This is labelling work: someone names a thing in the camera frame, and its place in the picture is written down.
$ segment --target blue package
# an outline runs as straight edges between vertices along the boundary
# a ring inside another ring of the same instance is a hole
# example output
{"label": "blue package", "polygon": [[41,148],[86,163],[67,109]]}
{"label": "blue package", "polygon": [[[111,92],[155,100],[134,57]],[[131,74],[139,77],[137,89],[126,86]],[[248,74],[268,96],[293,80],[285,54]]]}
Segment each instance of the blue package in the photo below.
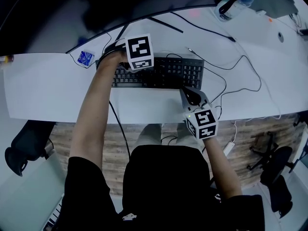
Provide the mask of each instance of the blue package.
{"label": "blue package", "polygon": [[84,52],[84,51],[81,51],[80,53],[80,56],[78,58],[78,62],[85,65],[85,66],[90,66],[92,60],[94,58],[94,55],[89,53],[89,52]]}

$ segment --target white desk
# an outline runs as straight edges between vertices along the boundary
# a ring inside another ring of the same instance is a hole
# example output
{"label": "white desk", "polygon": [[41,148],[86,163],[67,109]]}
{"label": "white desk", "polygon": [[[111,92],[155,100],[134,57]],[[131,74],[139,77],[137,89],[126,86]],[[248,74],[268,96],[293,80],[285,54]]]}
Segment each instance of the white desk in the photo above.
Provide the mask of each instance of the white desk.
{"label": "white desk", "polygon": [[[308,21],[308,6],[302,0],[295,0],[295,4],[305,25],[304,22]],[[263,79],[259,92],[243,90],[223,96],[220,120],[278,115],[279,111],[270,99],[265,82],[282,114],[308,109],[308,48],[290,28],[295,28],[295,25],[288,16],[280,20],[290,27],[278,20],[270,22],[267,16],[257,17],[252,10],[243,11],[228,23],[216,20],[210,8],[177,13],[197,25],[232,35],[245,49]],[[232,67],[234,61],[244,53],[238,44],[199,30],[173,14],[167,13],[156,18],[180,28],[184,33],[142,20],[130,24],[123,36],[150,33],[154,52],[173,52],[196,58],[185,48],[187,46],[209,62],[222,64],[225,68]],[[119,32],[120,28],[110,32],[113,40]],[[284,43],[278,40],[278,32],[283,34]],[[81,50],[89,50],[99,58],[108,40],[108,35],[102,35],[76,49],[72,55],[77,59]],[[226,79],[226,91],[259,87],[259,80],[245,59],[231,71],[207,64],[205,66]],[[16,55],[12,66],[4,70],[10,117],[76,122],[95,71],[94,65],[89,69],[77,66],[66,54]],[[223,88],[224,82],[219,77],[204,70],[202,91],[210,100]],[[176,123],[182,120],[178,90],[114,88],[110,100],[121,123]],[[220,98],[214,102],[216,105],[220,105]],[[108,123],[116,123],[111,109]]]}

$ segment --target black t-shirt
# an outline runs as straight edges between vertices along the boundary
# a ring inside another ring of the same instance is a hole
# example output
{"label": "black t-shirt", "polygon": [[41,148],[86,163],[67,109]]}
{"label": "black t-shirt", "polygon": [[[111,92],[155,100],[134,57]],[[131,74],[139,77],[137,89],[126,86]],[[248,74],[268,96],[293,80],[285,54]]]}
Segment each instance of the black t-shirt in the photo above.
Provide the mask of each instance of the black t-shirt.
{"label": "black t-shirt", "polygon": [[125,170],[123,211],[117,214],[102,171],[87,159],[71,157],[62,209],[53,230],[186,226],[224,231],[265,229],[260,195],[235,196],[220,202],[209,180],[208,165],[197,149],[139,146]]}

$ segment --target leg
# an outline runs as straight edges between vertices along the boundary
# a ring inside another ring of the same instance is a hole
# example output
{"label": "leg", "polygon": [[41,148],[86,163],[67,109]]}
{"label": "leg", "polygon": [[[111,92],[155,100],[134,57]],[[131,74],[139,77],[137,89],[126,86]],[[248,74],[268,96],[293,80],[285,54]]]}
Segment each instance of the leg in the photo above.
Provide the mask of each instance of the leg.
{"label": "leg", "polygon": [[188,146],[192,148],[196,148],[199,151],[201,151],[201,146],[196,140],[196,138],[189,132],[188,128],[186,127],[186,124],[178,123],[178,139],[176,145],[180,146]]}
{"label": "leg", "polygon": [[161,136],[162,125],[149,124],[142,130],[137,139],[137,142],[134,145],[134,149],[139,145],[161,145]]}

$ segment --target sleeve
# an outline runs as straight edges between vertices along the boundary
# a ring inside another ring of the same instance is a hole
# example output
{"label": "sleeve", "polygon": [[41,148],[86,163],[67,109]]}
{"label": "sleeve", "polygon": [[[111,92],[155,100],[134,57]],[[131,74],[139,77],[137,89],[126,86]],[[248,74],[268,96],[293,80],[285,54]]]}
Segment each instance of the sleeve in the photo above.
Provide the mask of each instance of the sleeve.
{"label": "sleeve", "polygon": [[109,191],[94,163],[69,158],[61,212],[52,230],[97,230],[107,222],[115,225],[119,217]]}
{"label": "sleeve", "polygon": [[264,210],[262,197],[235,196],[222,202],[224,216],[234,230],[264,231]]}

